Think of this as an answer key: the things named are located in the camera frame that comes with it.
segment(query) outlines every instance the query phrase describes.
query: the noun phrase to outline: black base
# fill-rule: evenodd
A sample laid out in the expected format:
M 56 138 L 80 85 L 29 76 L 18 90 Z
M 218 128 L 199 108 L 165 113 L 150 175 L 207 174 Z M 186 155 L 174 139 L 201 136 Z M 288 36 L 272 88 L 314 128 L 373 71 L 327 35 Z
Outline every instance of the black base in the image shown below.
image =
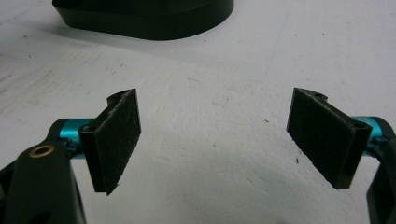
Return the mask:
M 73 28 L 170 40 L 198 35 L 222 23 L 233 0 L 53 0 Z

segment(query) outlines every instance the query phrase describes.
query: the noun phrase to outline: scratch mark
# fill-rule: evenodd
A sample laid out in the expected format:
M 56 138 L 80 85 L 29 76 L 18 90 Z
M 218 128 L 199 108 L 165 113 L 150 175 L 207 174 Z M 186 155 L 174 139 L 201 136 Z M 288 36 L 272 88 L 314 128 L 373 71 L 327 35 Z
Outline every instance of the scratch mark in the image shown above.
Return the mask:
M 0 95 L 3 94 L 6 91 L 8 91 L 8 89 L 4 89 L 4 90 L 0 91 Z
M 288 13 L 286 14 L 285 20 L 283 20 L 283 24 L 282 24 L 282 28 L 281 28 L 280 33 L 279 33 L 279 37 L 277 38 L 277 41 L 275 43 L 274 51 L 271 54 L 270 63 L 268 64 L 268 67 L 265 70 L 265 75 L 266 76 L 268 75 L 268 72 L 270 71 L 270 68 L 271 68 L 271 65 L 272 65 L 272 61 L 274 59 L 274 56 L 275 56 L 275 53 L 276 53 L 276 50 L 277 50 L 277 46 L 278 46 L 278 44 L 280 42 L 280 39 L 281 39 L 281 37 L 283 35 L 283 32 L 285 30 L 286 22 L 288 21 L 289 14 L 290 14 L 290 8 L 291 8 L 291 4 L 289 4 Z
M 190 78 L 190 77 L 188 77 L 187 79 L 188 79 L 188 80 L 191 80 L 191 81 L 201 82 L 200 80 L 193 79 L 193 78 Z

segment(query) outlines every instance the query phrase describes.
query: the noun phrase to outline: white table surface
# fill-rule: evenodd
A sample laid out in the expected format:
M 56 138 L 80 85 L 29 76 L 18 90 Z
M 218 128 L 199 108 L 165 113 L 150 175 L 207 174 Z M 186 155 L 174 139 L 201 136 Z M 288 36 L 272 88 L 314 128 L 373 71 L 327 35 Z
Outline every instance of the white table surface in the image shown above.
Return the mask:
M 0 165 L 136 88 L 143 132 L 116 190 L 94 193 L 72 161 L 88 223 L 369 223 L 378 162 L 333 189 L 286 126 L 294 87 L 396 125 L 395 14 L 390 0 L 235 0 L 220 26 L 155 42 L 69 28 L 50 0 L 0 0 Z

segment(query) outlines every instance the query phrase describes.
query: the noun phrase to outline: textured rubber pad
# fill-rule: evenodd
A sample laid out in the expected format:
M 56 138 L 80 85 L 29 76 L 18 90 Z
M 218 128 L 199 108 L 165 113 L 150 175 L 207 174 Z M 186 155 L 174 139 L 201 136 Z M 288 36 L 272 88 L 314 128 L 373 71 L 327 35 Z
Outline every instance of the textured rubber pad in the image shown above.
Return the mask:
M 371 130 L 328 104 L 325 95 L 294 89 L 288 133 L 334 188 L 349 188 Z
M 107 103 L 79 135 L 95 191 L 108 195 L 118 185 L 141 129 L 135 90 L 114 94 Z

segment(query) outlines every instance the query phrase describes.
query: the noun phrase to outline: foam pad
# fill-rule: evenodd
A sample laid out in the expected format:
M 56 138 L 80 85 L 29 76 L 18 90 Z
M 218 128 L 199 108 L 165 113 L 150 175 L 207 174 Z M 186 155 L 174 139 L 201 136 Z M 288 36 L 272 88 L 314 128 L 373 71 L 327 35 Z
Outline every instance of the foam pad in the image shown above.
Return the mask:
M 141 134 L 136 91 L 107 98 L 108 107 L 78 132 L 96 192 L 110 194 Z
M 294 89 L 288 133 L 334 188 L 349 188 L 371 130 L 328 104 L 325 95 Z

